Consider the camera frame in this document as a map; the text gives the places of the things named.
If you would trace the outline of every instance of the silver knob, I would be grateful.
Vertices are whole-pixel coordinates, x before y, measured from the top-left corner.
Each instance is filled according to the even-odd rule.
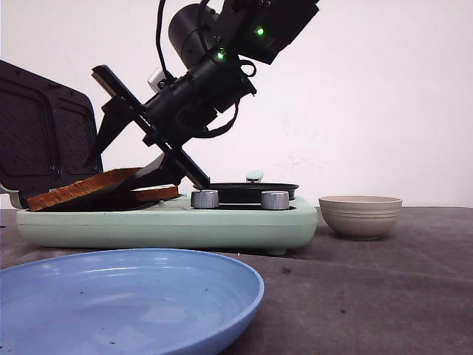
[[[217,190],[197,190],[191,194],[193,209],[216,209],[219,206],[219,192]]]
[[[263,191],[261,193],[262,209],[289,209],[289,192]]]

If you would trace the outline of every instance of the sandwich maker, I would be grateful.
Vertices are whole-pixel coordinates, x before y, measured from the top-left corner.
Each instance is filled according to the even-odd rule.
[[[245,183],[212,183],[195,196],[151,205],[32,212],[29,197],[103,172],[100,156],[84,167],[97,139],[92,105],[77,90],[0,61],[0,128],[0,191],[20,209],[20,235],[40,246],[258,248],[280,255],[309,243],[316,230],[316,209],[295,195],[298,186],[261,183],[259,172]],[[205,206],[215,191],[220,202]],[[284,209],[276,206],[281,192]],[[262,203],[266,197],[275,199]]]

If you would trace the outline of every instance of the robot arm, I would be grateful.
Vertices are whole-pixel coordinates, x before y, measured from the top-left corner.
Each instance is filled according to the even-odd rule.
[[[238,113],[238,104],[247,94],[256,94],[250,77],[256,74],[253,60],[271,64],[318,12],[316,0],[225,0],[222,12],[206,6],[209,0],[181,9],[169,25],[169,39],[188,72],[174,78],[164,69],[159,92],[141,104],[107,67],[93,69],[94,78],[112,96],[103,106],[105,113],[95,148],[87,162],[97,155],[132,121],[146,133],[143,141],[157,144],[159,157],[124,183],[123,188],[173,183],[187,176],[204,189],[210,179],[183,151],[191,138],[212,138],[227,132]],[[163,0],[160,3],[162,14]],[[160,33],[158,19],[157,34]],[[162,59],[159,42],[158,52]],[[247,75],[242,66],[251,65]],[[208,131],[217,112],[235,105],[235,115],[226,125]]]

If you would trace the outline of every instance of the black cable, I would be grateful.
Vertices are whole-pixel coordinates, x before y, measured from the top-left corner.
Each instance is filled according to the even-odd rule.
[[[224,133],[228,132],[231,127],[235,124],[235,120],[237,119],[238,116],[238,106],[239,106],[239,100],[235,102],[235,113],[233,118],[224,124],[223,126],[212,129],[210,131],[202,131],[198,129],[192,129],[183,124],[182,119],[179,119],[179,116],[176,117],[176,124],[177,128],[185,133],[186,135],[190,135],[193,138],[215,138],[218,137],[219,135],[223,135]]]
[[[252,61],[248,61],[246,59],[243,59],[243,60],[239,61],[239,65],[241,67],[243,67],[244,65],[248,65],[248,66],[253,68],[253,72],[251,72],[251,74],[246,74],[245,73],[247,78],[251,78],[251,77],[254,77],[256,75],[256,65],[254,65],[254,63]]]
[[[161,28],[163,26],[163,12],[164,12],[165,3],[166,3],[166,0],[160,0],[159,5],[157,6],[156,49],[157,49],[157,54],[160,57],[161,69],[163,70],[164,75],[166,76],[166,79],[169,82],[172,82],[174,81],[174,76],[166,69],[166,63],[164,61],[163,50],[161,48]]]

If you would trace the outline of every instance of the open lid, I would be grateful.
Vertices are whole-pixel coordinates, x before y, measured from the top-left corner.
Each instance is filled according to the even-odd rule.
[[[0,188],[27,198],[103,171],[83,167],[97,137],[81,92],[0,61]]]

